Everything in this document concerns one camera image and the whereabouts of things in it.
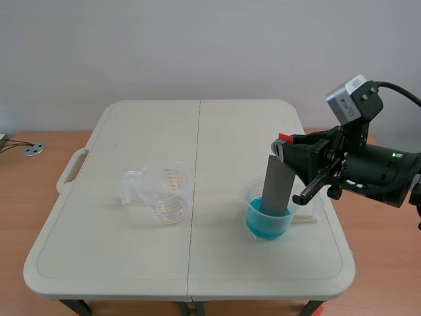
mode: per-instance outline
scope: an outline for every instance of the black cable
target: black cable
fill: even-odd
[[[29,146],[33,146],[33,143],[23,142],[22,140],[6,140],[6,142],[21,143],[21,144],[26,144],[26,145],[29,145]]]
[[[27,146],[27,145],[28,144],[16,144],[16,145],[10,146],[9,148],[6,148],[5,150],[0,151],[0,154],[4,153],[5,151],[8,151],[9,149],[20,147],[20,146]]]
[[[33,145],[28,145],[28,144],[7,144],[7,145],[0,146],[0,149],[4,147],[10,147],[10,146],[16,146],[16,145],[33,146]]]
[[[404,88],[401,88],[395,84],[391,84],[390,82],[384,82],[384,81],[375,81],[375,84],[377,85],[377,87],[388,88],[393,91],[396,91],[397,93],[400,93],[401,95],[410,99],[412,102],[417,104],[417,106],[421,107],[421,99],[418,99],[415,95],[413,95],[409,91],[406,91]]]

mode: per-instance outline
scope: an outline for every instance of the table top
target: table top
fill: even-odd
[[[316,222],[272,242],[245,228],[241,187],[263,173],[279,132],[302,133],[283,101],[122,101],[103,114],[59,179],[61,193],[24,266],[48,298],[314,299],[344,292],[354,261],[326,198]],[[79,156],[87,158],[67,179]],[[125,171],[165,157],[195,170],[191,214],[163,226],[146,206],[121,206]]]
[[[47,151],[25,157],[18,147],[0,155],[0,313],[71,315],[65,306],[43,300],[25,285],[22,267],[58,197],[55,188],[72,154],[86,145],[91,132],[19,133],[14,139],[44,141]],[[395,316],[419,314],[421,234],[418,215],[344,192],[333,201],[353,251],[357,273],[350,289],[325,304],[324,316]],[[207,304],[207,315],[275,315],[301,307],[295,302],[220,301]],[[96,302],[98,315],[178,315],[164,302]]]
[[[187,289],[193,301],[330,300],[351,285],[354,261],[325,192],[316,223],[293,221],[276,240],[256,239],[245,225],[239,191],[266,172],[278,133],[304,133],[287,103],[201,102]]]
[[[61,194],[26,260],[26,284],[48,298],[188,300],[191,214],[162,225],[145,205],[121,205],[117,183],[161,157],[194,171],[198,121],[198,101],[109,107],[78,176],[58,184]]]

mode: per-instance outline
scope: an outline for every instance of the clear plastic measuring cup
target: clear plastic measuring cup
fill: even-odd
[[[145,167],[142,171],[128,171],[118,183],[121,202],[131,202],[134,189],[142,201],[165,224],[183,220],[193,204],[194,179],[179,161],[165,161]]]
[[[264,186],[264,174],[250,180],[242,191],[243,199],[247,202],[245,207],[245,221],[249,230],[256,236],[264,239],[275,239],[281,236],[291,224],[300,205],[292,202],[292,195],[299,194],[303,187],[294,185],[289,198],[285,216],[275,217],[263,214],[259,211]],[[320,209],[323,208],[323,201],[320,195],[314,197],[312,216],[317,217]]]

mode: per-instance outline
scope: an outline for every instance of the blue liquid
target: blue liquid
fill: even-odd
[[[258,197],[252,201],[253,206],[257,211],[260,211],[262,204],[262,198]],[[285,216],[289,215],[288,209],[285,212]],[[257,237],[264,238],[267,240],[275,239],[281,236],[288,228],[290,221],[282,221],[279,219],[271,219],[268,217],[260,216],[254,211],[247,210],[245,221],[249,230]]]

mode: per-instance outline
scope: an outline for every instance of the white wall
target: white wall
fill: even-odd
[[[92,129],[123,99],[231,98],[283,99],[305,127],[330,127],[324,96],[354,74],[421,96],[420,12],[419,0],[2,0],[0,129]],[[421,111],[381,96],[375,136],[419,150]]]

